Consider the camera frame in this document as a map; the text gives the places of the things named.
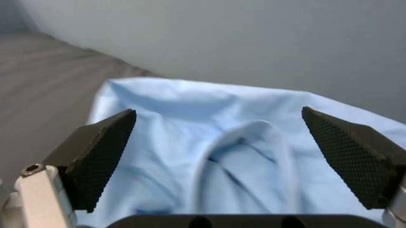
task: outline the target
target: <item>gray wall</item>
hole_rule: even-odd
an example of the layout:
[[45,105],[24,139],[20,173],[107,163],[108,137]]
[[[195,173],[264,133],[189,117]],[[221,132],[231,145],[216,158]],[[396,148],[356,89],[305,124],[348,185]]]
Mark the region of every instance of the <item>gray wall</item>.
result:
[[41,31],[166,76],[306,90],[406,123],[406,0],[19,1]]
[[0,33],[28,31],[15,2],[0,0]]

